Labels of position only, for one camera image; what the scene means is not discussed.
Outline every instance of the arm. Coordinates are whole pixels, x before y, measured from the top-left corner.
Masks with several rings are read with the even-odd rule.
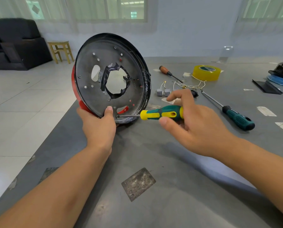
[[[78,109],[87,147],[0,216],[0,227],[73,227],[112,151],[113,109],[98,119]]]
[[[212,109],[194,104],[190,90],[174,91],[167,100],[176,98],[184,108],[184,124],[161,118],[161,126],[188,150],[236,171],[283,213],[283,158],[231,134]]]

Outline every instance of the yellow tape roll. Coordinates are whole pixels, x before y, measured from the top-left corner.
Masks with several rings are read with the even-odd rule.
[[[220,68],[200,65],[194,67],[193,76],[202,81],[216,81],[219,78],[220,72]]]

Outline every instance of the hand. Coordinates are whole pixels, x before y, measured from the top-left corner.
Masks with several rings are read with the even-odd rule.
[[[167,101],[184,108],[184,124],[178,125],[170,118],[162,117],[159,123],[188,150],[216,158],[219,151],[235,144],[239,138],[229,132],[219,116],[210,108],[196,105],[189,89],[173,91]]]
[[[77,113],[83,121],[83,132],[86,135],[87,146],[92,149],[108,152],[110,155],[116,133],[113,108],[108,106],[101,119],[81,108],[77,109]]]

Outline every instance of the black metal disc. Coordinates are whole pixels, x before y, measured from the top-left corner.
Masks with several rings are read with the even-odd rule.
[[[100,67],[96,81],[91,78],[95,65]],[[103,79],[106,82],[113,78],[112,73],[110,76],[107,74],[113,67],[121,67],[125,71],[124,81],[127,83],[127,88],[116,95],[111,95],[107,88],[104,90],[105,83],[102,84]],[[74,75],[82,101],[99,118],[103,117],[106,107],[110,105],[113,107],[115,122],[125,124],[137,118],[116,118],[120,115],[117,109],[127,106],[122,114],[136,115],[147,107],[151,79],[146,62],[130,42],[118,35],[102,33],[89,38],[77,54]]]

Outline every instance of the hole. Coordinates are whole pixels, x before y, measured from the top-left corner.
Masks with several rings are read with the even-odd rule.
[[[120,94],[121,90],[127,87],[124,76],[127,76],[127,74],[122,68],[111,71],[105,87],[113,94]]]
[[[91,79],[93,81],[98,81],[99,72],[100,72],[99,65],[94,65],[94,67],[92,69],[92,74],[91,74]]]
[[[129,110],[129,107],[126,105],[124,107],[118,108],[116,111],[117,111],[118,114],[123,114],[124,112],[126,112],[128,110]]]

